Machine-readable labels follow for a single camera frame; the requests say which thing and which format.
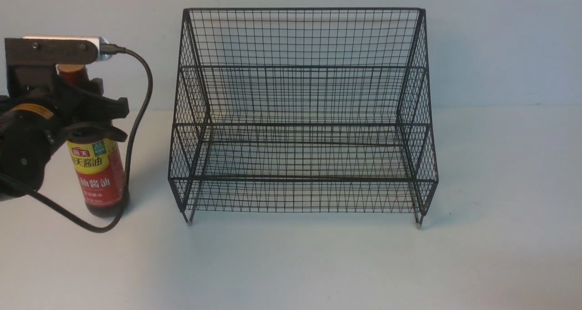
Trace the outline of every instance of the black cable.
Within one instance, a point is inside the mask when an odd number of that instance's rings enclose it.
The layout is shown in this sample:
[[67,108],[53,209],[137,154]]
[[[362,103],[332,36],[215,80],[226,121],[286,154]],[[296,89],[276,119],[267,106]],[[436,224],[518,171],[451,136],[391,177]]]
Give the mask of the black cable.
[[143,118],[144,113],[146,112],[147,106],[150,103],[152,89],[154,88],[154,80],[152,78],[150,66],[146,63],[146,60],[144,60],[140,55],[138,55],[137,53],[135,53],[129,49],[125,49],[125,47],[118,47],[117,45],[101,45],[100,52],[107,53],[109,55],[115,55],[117,53],[125,53],[127,55],[131,55],[132,57],[137,59],[137,61],[139,61],[144,66],[145,72],[147,74],[147,92],[145,93],[145,99],[144,99],[143,104],[141,105],[140,111],[137,113],[137,117],[135,118],[135,121],[133,122],[131,132],[129,133],[129,140],[127,141],[127,151],[125,153],[125,186],[123,187],[123,195],[122,195],[122,199],[121,199],[122,204],[120,205],[119,211],[115,215],[115,218],[113,219],[113,221],[111,221],[105,227],[97,227],[97,226],[91,225],[90,223],[87,223],[87,221],[84,221],[83,219],[77,217],[76,215],[74,215],[73,213],[68,211],[67,209],[63,208],[61,205],[55,203],[53,200],[38,193],[36,190],[31,189],[30,187],[15,180],[14,178],[12,178],[10,176],[0,174],[0,181],[12,186],[12,188],[14,188],[15,190],[20,190],[20,192],[23,192],[25,194],[28,194],[29,196],[32,196],[33,198],[35,198],[36,200],[39,200],[40,202],[42,202],[43,204],[45,204],[49,208],[60,213],[61,215],[63,215],[64,217],[66,217],[67,219],[72,221],[73,223],[79,225],[80,227],[83,227],[86,230],[92,231],[93,233],[105,233],[105,232],[108,232],[111,229],[113,229],[115,227],[115,225],[117,225],[117,223],[119,223],[119,220],[123,216],[123,211],[127,207],[127,203],[129,202],[129,171],[131,168],[131,152],[133,151],[133,142],[135,141],[135,134],[137,133],[137,128],[139,128],[141,119]]

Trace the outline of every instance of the bottle label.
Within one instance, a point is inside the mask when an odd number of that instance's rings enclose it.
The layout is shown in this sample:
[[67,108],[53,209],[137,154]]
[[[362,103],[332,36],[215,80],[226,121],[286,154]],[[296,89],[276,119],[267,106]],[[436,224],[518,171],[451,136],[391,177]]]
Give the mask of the bottle label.
[[121,201],[124,177],[117,142],[67,142],[67,145],[85,203],[92,206],[110,206]]

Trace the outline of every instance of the wire shelf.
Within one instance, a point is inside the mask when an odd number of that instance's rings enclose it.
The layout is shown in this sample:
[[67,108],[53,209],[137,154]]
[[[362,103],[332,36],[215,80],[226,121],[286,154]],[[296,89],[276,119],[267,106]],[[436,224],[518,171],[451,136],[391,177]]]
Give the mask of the wire shelf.
[[438,184],[426,14],[185,9],[169,181],[196,210],[411,212]]

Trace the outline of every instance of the red label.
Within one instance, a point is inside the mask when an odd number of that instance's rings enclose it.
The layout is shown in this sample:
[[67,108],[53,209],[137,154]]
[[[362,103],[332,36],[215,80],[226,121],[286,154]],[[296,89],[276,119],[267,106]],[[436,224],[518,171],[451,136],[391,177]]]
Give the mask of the red label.
[[82,148],[71,148],[71,151],[77,157],[91,157],[91,153],[89,153],[89,151],[82,149]]
[[[71,152],[77,155],[75,148],[71,148]],[[121,201],[125,178],[119,148],[116,147],[107,157],[109,165],[99,173],[83,174],[77,171],[85,203],[88,205],[110,206]]]

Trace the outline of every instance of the white table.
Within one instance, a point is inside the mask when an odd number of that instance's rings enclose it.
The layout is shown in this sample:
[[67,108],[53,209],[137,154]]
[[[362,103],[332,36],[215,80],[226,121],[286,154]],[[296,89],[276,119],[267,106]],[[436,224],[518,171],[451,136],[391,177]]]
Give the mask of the white table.
[[[441,182],[420,231],[381,213],[200,211],[187,227],[166,181],[171,118],[147,114],[133,203],[107,234],[0,203],[0,309],[582,308],[582,107],[435,109]],[[106,223],[65,148],[41,191]]]

